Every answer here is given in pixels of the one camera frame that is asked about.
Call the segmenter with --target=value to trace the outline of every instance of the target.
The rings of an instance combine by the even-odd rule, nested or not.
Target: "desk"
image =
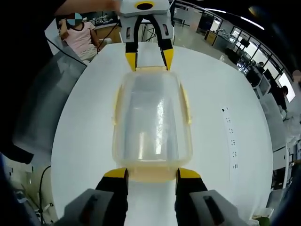
[[[226,48],[231,45],[232,43],[229,42],[227,39],[224,37],[208,30],[205,34],[205,40],[212,45],[215,49],[225,52]]]
[[[138,66],[164,65],[155,43],[139,43]],[[193,146],[186,168],[197,171],[207,188],[238,206],[247,220],[267,204],[272,181],[272,145],[261,105],[244,75],[229,65],[190,49],[174,47],[171,70],[190,101]],[[66,204],[104,173],[112,159],[113,106],[123,76],[130,72],[125,44],[110,44],[93,59],[74,86],[57,126],[51,184],[58,217]],[[230,179],[230,153],[222,108],[235,127],[239,171]],[[175,226],[175,181],[129,182],[125,225]]]
[[[265,114],[267,122],[268,122],[273,152],[276,152],[277,150],[280,150],[280,149],[286,147],[286,128],[282,121],[282,116],[281,116],[279,107],[271,93],[264,95],[260,99],[260,103],[262,105],[264,114]]]
[[[104,39],[110,33],[113,26],[115,26],[115,25],[116,25],[116,23],[97,26],[95,28],[97,37],[99,39]],[[119,43],[119,42],[121,42],[119,32],[120,32],[120,27],[116,26],[107,38],[112,39],[112,43]]]

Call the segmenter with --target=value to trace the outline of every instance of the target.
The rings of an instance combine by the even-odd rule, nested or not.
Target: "plastic container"
[[[132,180],[172,180],[192,157],[189,105],[173,72],[125,75],[114,122],[113,158]]]

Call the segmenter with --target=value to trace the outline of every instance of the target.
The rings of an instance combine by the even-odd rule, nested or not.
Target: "computer monitor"
[[[250,43],[248,42],[247,39],[242,39],[240,40],[240,43],[244,46],[244,47],[248,47],[250,45]]]
[[[269,81],[271,81],[271,80],[274,79],[273,76],[272,76],[272,74],[271,74],[271,72],[269,71],[269,69],[265,70],[265,72],[264,72],[263,74],[265,75],[265,77],[266,77]]]

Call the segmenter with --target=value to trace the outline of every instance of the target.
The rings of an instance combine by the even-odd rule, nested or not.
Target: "black circle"
[[[149,3],[142,3],[137,6],[137,9],[140,9],[140,10],[148,10],[150,8],[152,8],[152,4],[149,4]]]

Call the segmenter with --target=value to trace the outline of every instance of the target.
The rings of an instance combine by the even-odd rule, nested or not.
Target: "black cable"
[[[153,28],[152,32],[151,32],[151,35],[150,35],[150,38],[147,39],[146,41],[149,41],[152,39],[152,38],[155,38],[156,37],[156,34],[154,34],[154,31],[155,31],[155,28]]]
[[[47,38],[47,41],[49,41],[52,45],[54,45],[59,51],[61,51],[62,53],[64,53],[66,56],[72,58],[73,60],[76,60],[77,62],[81,63],[84,66],[87,66],[86,64],[84,64],[83,62],[81,62],[80,60],[74,58],[73,56],[70,56],[69,54],[67,54],[66,52],[62,51],[56,44],[54,44],[52,41],[49,40],[49,38]]]
[[[148,31],[149,33],[154,34],[154,35],[155,35],[154,37],[156,37],[156,33],[154,33],[154,28],[150,28],[150,29],[148,29],[147,31]]]
[[[44,176],[44,173],[46,172],[47,169],[49,169],[51,166],[47,166],[43,173],[42,173],[42,176],[41,176],[41,180],[40,180],[40,187],[39,187],[39,200],[40,200],[40,206],[39,206],[39,209],[40,209],[40,215],[41,215],[41,225],[43,225],[43,222],[45,222],[44,218],[43,218],[43,209],[42,209],[42,181],[43,181],[43,176]]]
[[[147,25],[146,25],[146,24],[144,24],[144,29],[143,29],[143,31],[142,31],[142,34],[141,34],[141,41],[143,41],[143,38],[144,38],[144,34],[145,34],[146,27],[147,27]]]
[[[116,24],[113,26],[112,30],[111,30],[111,31],[107,34],[107,36],[102,40],[102,42],[100,43],[99,47],[97,48],[97,54],[98,54],[98,50],[99,50],[99,48],[101,47],[101,45],[103,44],[104,40],[112,33],[112,31],[113,31],[114,28],[117,26],[117,24],[118,24],[118,23],[116,23]]]

